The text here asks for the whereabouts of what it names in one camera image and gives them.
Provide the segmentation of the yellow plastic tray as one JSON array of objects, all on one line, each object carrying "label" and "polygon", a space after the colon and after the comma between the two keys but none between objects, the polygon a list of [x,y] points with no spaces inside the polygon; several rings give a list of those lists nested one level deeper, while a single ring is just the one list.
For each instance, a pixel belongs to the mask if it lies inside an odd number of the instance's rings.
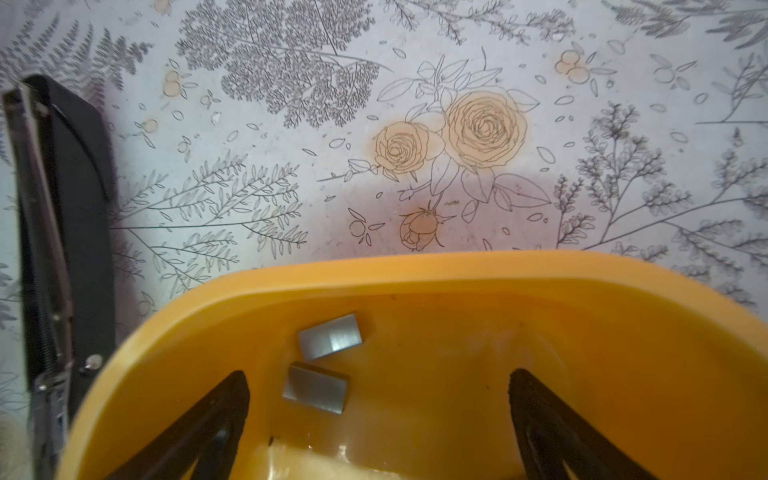
[{"label": "yellow plastic tray", "polygon": [[[303,359],[300,331],[351,313],[361,345]],[[282,397],[294,362],[349,378],[341,415]],[[766,324],[680,273],[575,251],[331,261],[196,287],[112,357],[58,475],[107,477],[242,371],[236,479],[515,478],[519,368],[660,479],[767,475]]]}]

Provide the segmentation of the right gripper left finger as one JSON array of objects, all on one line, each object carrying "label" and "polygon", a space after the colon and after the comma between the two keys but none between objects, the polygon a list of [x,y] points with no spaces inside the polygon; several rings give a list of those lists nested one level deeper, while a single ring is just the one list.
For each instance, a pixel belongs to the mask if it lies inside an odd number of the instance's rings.
[{"label": "right gripper left finger", "polygon": [[246,375],[234,371],[110,479],[227,479],[249,413]]}]

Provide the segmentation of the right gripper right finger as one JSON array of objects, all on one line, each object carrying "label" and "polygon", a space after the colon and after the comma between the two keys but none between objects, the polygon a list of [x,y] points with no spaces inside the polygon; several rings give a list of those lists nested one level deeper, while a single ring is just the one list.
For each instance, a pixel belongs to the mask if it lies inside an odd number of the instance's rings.
[{"label": "right gripper right finger", "polygon": [[508,397],[529,479],[652,479],[558,395],[525,369],[510,375]]}]

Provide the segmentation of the black stapler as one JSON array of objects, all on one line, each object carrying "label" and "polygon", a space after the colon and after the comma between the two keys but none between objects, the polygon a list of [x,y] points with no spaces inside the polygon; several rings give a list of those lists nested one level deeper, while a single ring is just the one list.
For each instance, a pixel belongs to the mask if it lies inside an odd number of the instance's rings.
[{"label": "black stapler", "polygon": [[116,348],[113,155],[98,109],[48,76],[21,80],[2,101],[19,200],[33,475],[51,479]]}]

